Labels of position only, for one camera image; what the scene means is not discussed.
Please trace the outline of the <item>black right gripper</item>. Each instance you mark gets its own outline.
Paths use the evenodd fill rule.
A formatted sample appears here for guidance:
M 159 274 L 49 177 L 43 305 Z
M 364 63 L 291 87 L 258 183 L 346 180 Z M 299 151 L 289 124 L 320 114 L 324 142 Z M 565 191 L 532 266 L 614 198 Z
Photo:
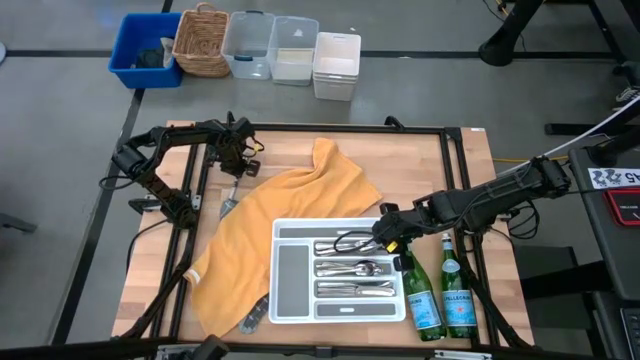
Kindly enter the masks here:
M 379 208 L 381 217 L 372 226 L 374 241 L 385 250 L 390 242 L 396 242 L 398 247 L 390 254 L 403 256 L 403 264 L 401 257 L 396 256 L 393 259 L 394 269 L 412 271 L 415 268 L 413 256 L 406 253 L 409 244 L 425 234 L 426 208 L 418 204 L 411 210 L 400 210 L 395 203 L 382 203 Z

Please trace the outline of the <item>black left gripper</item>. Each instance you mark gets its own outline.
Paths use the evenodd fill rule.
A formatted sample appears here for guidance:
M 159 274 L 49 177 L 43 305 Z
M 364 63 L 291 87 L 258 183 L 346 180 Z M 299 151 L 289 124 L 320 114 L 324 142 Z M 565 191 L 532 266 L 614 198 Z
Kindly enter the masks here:
M 261 162 L 255 160 L 260 152 L 254 150 L 254 145 L 261 145 L 254 124 L 246 117 L 228 117 L 222 137 L 216 142 L 216 160 L 220 168 L 232 169 L 230 174 L 236 178 L 241 178 L 245 172 L 249 177 L 256 177 Z

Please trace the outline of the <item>green glass water bottle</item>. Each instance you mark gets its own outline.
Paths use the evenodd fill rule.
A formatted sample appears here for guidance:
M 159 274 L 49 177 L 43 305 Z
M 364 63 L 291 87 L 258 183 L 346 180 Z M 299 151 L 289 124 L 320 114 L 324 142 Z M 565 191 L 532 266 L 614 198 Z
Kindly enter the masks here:
M 414 267 L 412 270 L 404 271 L 402 279 L 418 336 L 423 342 L 444 338 L 447 330 L 435 301 L 429 277 L 411 251 L 408 252 L 408 256 Z
M 441 237 L 443 261 L 441 264 L 441 289 L 445 321 L 452 338 L 474 338 L 477 335 L 473 296 L 461 276 L 461 265 L 448 233 Z

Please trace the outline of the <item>orange cloth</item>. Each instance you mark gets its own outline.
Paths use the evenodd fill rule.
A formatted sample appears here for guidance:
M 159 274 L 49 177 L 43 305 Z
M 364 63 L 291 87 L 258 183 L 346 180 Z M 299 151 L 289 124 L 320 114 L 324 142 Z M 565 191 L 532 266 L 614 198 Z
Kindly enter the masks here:
M 224 336 L 268 293 L 276 219 L 351 218 L 382 199 L 334 141 L 314 141 L 312 164 L 273 176 L 244 196 L 185 272 L 205 334 Z

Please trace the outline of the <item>white cutlery organizer tray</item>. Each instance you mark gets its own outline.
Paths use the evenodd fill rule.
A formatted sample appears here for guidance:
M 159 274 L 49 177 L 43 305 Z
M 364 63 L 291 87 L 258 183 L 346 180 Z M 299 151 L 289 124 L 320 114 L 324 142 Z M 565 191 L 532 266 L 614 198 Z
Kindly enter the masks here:
M 281 218 L 273 223 L 269 320 L 275 324 L 400 322 L 406 306 L 393 257 L 372 242 L 375 217 Z M 371 260 L 383 274 L 345 271 Z

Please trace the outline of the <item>clear plastic bin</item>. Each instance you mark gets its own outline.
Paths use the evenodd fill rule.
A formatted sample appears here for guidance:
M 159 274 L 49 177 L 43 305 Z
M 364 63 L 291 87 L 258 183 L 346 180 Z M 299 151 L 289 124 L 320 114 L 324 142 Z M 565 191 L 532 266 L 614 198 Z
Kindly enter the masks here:
M 267 59 L 272 81 L 280 85 L 308 86 L 319 22 L 297 16 L 276 16 L 269 40 Z

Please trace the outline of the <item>wicker basket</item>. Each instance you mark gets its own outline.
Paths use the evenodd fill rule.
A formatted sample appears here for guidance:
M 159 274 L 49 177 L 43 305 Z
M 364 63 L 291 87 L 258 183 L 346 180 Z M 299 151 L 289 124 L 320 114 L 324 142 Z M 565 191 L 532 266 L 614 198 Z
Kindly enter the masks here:
M 182 13 L 172 55 L 184 72 L 209 78 L 222 78 L 230 73 L 222 55 L 229 22 L 229 13 L 207 2 Z

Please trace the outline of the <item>dark patterned flat utensil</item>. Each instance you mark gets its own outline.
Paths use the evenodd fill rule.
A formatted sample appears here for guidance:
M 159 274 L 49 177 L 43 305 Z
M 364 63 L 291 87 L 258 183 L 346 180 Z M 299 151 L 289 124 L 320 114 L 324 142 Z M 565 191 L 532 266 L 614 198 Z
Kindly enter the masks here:
M 253 334 L 256 332 L 261 319 L 268 313 L 269 295 L 261 297 L 249 313 L 239 322 L 238 328 L 242 334 Z

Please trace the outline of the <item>black bundle in bin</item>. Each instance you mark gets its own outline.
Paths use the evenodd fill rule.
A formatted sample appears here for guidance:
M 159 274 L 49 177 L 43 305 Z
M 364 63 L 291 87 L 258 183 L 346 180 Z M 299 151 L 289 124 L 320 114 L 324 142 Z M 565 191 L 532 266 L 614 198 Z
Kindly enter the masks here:
M 164 68 L 165 50 L 162 47 L 140 50 L 132 67 L 136 69 Z

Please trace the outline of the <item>white plastic bin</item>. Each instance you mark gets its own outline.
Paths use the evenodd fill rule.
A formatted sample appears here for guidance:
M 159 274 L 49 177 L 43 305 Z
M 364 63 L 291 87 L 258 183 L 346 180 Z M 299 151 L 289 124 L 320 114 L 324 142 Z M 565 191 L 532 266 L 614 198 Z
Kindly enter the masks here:
M 319 32 L 312 79 L 317 99 L 351 101 L 360 72 L 361 36 Z

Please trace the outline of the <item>black desk foot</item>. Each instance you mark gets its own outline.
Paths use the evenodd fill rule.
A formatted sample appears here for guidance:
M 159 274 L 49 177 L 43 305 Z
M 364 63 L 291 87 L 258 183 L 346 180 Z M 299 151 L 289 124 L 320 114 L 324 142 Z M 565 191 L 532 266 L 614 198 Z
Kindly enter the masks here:
M 572 247 L 516 246 L 514 255 L 526 299 L 614 289 L 604 261 L 579 264 Z

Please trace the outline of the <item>blue plastic bin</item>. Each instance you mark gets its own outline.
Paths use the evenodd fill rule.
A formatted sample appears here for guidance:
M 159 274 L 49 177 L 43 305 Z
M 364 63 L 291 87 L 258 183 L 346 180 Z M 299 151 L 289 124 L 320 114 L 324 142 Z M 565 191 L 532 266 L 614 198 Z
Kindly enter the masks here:
M 108 65 L 126 88 L 174 88 L 182 82 L 183 72 L 173 58 L 169 44 L 175 39 L 179 13 L 132 13 L 124 17 Z M 142 49 L 162 47 L 165 67 L 136 69 L 132 65 Z

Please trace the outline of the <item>black side desk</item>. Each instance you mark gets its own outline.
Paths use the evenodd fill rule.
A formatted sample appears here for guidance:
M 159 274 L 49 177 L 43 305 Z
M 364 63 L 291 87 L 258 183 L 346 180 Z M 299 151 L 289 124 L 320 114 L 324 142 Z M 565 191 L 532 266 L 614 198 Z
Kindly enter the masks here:
M 640 128 L 574 149 L 569 160 L 614 291 L 626 301 L 640 301 L 640 226 L 620 226 L 614 221 L 604 192 L 619 188 L 594 189 L 588 179 L 588 168 L 640 168 Z

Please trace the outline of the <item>black floor foot bar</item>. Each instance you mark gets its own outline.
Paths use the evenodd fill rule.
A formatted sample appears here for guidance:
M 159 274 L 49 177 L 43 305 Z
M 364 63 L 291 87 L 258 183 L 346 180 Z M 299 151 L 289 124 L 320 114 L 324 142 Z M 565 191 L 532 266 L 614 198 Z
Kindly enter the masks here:
M 585 132 L 588 132 L 593 127 L 593 124 L 548 123 L 544 125 L 544 133 L 550 136 L 579 136 Z M 635 128 L 640 128 L 640 125 L 607 124 L 593 131 L 592 135 L 605 134 L 608 136 L 616 136 L 621 135 L 627 131 L 631 131 Z

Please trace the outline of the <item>white printed label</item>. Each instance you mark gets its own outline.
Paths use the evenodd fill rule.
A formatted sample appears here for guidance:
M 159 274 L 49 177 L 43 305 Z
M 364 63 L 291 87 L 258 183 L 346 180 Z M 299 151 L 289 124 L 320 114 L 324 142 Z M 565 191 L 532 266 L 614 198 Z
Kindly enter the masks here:
M 588 168 L 594 189 L 640 187 L 640 168 Z

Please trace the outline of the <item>red framed device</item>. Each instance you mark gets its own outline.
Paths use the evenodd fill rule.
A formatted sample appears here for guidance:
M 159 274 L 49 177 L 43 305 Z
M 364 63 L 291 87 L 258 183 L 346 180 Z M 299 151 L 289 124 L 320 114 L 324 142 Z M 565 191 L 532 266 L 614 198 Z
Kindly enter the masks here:
M 604 199 L 620 226 L 640 226 L 640 188 L 606 190 Z

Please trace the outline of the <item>black stand leg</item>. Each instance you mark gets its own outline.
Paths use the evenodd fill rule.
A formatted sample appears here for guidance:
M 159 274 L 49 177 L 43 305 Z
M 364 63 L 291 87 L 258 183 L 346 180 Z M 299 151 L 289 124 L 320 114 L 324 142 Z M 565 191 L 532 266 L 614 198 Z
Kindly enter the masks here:
M 509 65 L 514 59 L 516 42 L 543 2 L 544 0 L 516 0 L 502 25 L 480 45 L 480 59 L 491 66 Z
M 587 5 L 615 61 L 612 74 L 615 76 L 623 76 L 630 86 L 637 86 L 640 83 L 640 62 L 629 60 L 623 53 L 611 27 L 605 20 L 595 0 L 587 0 Z

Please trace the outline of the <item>black keyboard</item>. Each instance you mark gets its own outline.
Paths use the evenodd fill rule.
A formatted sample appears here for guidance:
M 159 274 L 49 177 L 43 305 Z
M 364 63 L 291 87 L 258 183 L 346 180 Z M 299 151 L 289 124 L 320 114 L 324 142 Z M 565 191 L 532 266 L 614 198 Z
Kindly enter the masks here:
M 632 360 L 640 360 L 640 308 L 621 308 L 621 319 Z

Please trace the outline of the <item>person's shoe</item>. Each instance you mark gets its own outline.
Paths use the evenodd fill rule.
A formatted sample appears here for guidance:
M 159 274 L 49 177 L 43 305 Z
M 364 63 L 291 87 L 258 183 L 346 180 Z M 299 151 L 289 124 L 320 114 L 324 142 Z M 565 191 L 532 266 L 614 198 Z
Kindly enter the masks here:
M 640 96 L 640 86 L 629 86 L 615 96 L 615 108 L 626 106 Z

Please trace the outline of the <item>dark grey floor bracket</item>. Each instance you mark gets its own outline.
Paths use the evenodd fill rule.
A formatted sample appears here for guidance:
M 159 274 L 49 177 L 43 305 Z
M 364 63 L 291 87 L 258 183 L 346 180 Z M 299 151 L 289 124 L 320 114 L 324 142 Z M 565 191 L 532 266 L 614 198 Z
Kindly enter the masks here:
M 0 227 L 15 229 L 23 233 L 34 233 L 37 229 L 35 224 L 4 213 L 0 213 Z

